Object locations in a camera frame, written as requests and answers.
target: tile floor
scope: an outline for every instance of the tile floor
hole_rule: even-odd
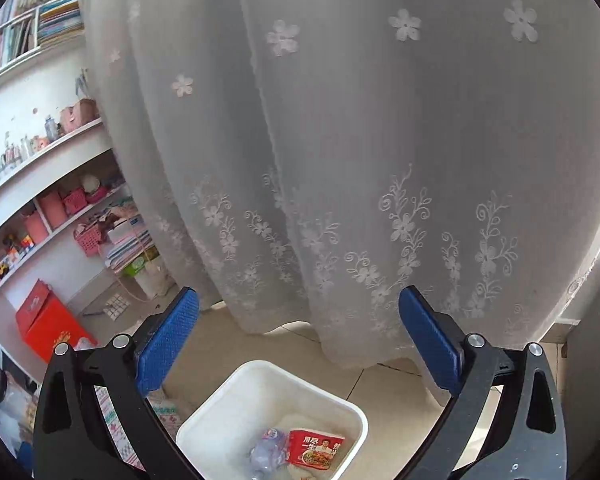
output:
[[[116,322],[107,316],[87,317],[82,322],[100,340],[108,340],[116,332],[133,325],[139,316],[159,312],[176,293],[173,288],[167,297],[142,304],[140,309],[131,307]],[[547,352],[558,390],[562,392],[564,359],[560,356],[561,345],[543,343],[542,346]],[[289,323],[265,335],[248,335],[238,328],[221,303],[200,314],[163,387],[168,396],[180,401],[184,411],[192,412],[238,366],[255,359],[273,362],[328,392],[350,400],[365,412],[369,423],[368,437],[342,476],[344,480],[392,480],[418,449],[442,412],[424,387],[414,363],[408,359],[364,370],[343,370],[323,355],[317,333],[308,323]],[[475,459],[499,398],[499,391],[492,389],[458,465]]]

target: pink basket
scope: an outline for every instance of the pink basket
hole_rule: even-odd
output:
[[[98,224],[94,224],[91,227],[85,229],[81,233],[74,231],[75,241],[84,251],[87,256],[93,256],[98,254],[98,245],[102,239],[100,235],[100,228]]]
[[[87,199],[84,190],[79,187],[64,197],[64,208],[70,215],[75,215],[80,209],[87,207]]]
[[[100,186],[98,189],[96,189],[96,191],[87,195],[87,202],[89,202],[90,204],[95,204],[98,200],[101,200],[104,197],[106,197],[108,192],[109,191],[106,187]]]

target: blue gripper pad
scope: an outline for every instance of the blue gripper pad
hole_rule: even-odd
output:
[[[457,395],[461,389],[462,374],[459,341],[452,341],[440,327],[436,313],[413,285],[400,293],[398,312],[433,380],[438,387],[448,390],[453,396]]]
[[[149,316],[136,331],[136,388],[143,397],[160,388],[197,320],[198,295],[184,286],[163,313]]]

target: bookshelf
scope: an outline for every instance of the bookshelf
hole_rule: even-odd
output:
[[[83,34],[77,0],[7,0],[0,9],[0,77]]]

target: sheer curtain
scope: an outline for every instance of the sheer curtain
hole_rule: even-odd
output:
[[[415,284],[519,347],[600,248],[593,0],[80,0],[90,84],[181,285],[343,366]]]

